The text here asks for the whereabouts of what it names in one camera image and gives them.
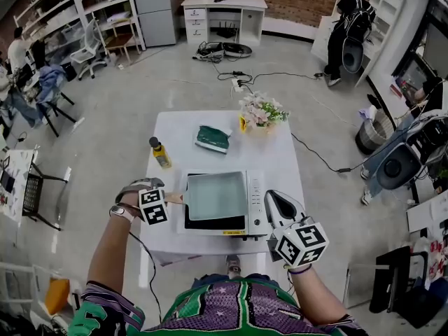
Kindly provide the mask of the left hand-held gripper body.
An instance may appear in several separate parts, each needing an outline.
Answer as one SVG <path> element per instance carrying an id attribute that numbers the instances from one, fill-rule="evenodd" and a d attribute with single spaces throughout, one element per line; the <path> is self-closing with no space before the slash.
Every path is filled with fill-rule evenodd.
<path id="1" fill-rule="evenodd" d="M 165 192 L 162 188 L 150 190 L 150 178 L 138 179 L 125 186 L 115 198 L 115 215 L 132 222 L 140 218 L 149 225 L 167 221 Z"/>

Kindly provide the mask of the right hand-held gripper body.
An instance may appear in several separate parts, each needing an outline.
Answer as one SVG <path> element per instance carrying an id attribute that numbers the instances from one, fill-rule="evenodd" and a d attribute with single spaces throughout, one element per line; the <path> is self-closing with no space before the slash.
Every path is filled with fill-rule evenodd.
<path id="1" fill-rule="evenodd" d="M 275 228 L 267 244 L 273 262 L 297 268 L 319 260 L 329 240 L 320 223 L 293 223 Z"/>

